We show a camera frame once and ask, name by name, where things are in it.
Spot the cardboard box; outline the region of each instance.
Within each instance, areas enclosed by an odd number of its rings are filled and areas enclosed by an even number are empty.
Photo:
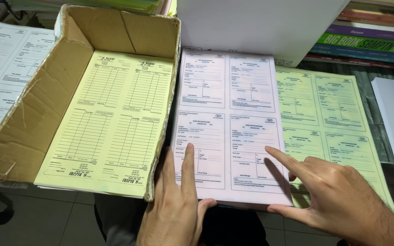
[[[171,106],[179,19],[66,5],[61,14],[62,34],[0,125],[0,180],[34,182],[95,49],[174,59]]]

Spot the book spine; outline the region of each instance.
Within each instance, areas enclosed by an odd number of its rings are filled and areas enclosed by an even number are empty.
[[[379,38],[363,38],[326,32],[317,43],[394,53],[394,41]]]
[[[350,47],[341,47],[335,45],[327,45],[327,44],[314,44],[313,49],[320,50],[324,53],[325,51],[338,52],[346,55],[355,55],[355,56],[366,56],[366,57],[378,57],[378,58],[390,58],[394,59],[394,53],[384,52],[384,51],[372,51],[367,49],[358,49],[358,48],[350,48]]]
[[[333,56],[346,56],[346,57],[353,57],[358,59],[367,59],[367,60],[375,60],[375,61],[383,61],[383,62],[392,62],[394,63],[393,58],[382,58],[382,57],[372,57],[372,56],[358,56],[351,53],[344,53],[344,52],[334,52],[334,51],[325,51],[319,49],[312,49],[309,52],[311,53],[319,53],[319,54],[328,54]]]
[[[327,29],[328,33],[336,33],[343,35],[352,35],[366,38],[383,38],[394,40],[394,31],[383,31],[368,28],[349,27],[341,25],[330,25]]]
[[[374,25],[394,26],[394,22],[393,21],[378,21],[378,20],[364,19],[364,18],[359,18],[359,17],[342,17],[342,16],[338,16],[337,20],[353,21],[353,22],[360,22],[360,23],[367,23],[367,24],[374,24]]]
[[[355,17],[355,18],[361,18],[367,20],[377,20],[377,21],[394,23],[394,15],[383,14],[380,12],[373,12],[373,11],[347,9],[340,12],[338,17],[351,17],[351,18]]]
[[[332,57],[332,56],[323,56],[314,53],[308,53],[305,57],[322,59],[324,62],[326,62],[327,60],[332,60],[332,61],[344,62],[349,64],[359,64],[365,66],[386,67],[386,68],[394,69],[394,64],[389,64],[389,63],[386,64],[380,61],[363,60],[363,59],[357,59],[351,57]]]

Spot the floor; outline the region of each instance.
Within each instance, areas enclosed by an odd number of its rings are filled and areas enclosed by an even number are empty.
[[[0,225],[0,245],[102,246],[92,193],[0,188],[14,204],[14,217]],[[0,203],[0,211],[5,206]],[[270,246],[335,246],[338,238],[279,215],[260,212]]]

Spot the yellow receipt book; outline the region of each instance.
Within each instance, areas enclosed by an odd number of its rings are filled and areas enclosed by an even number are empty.
[[[96,50],[34,184],[143,197],[161,148],[173,59]]]
[[[355,76],[276,66],[276,81],[286,154],[354,167],[394,211]],[[290,187],[294,206],[309,207],[302,182]]]

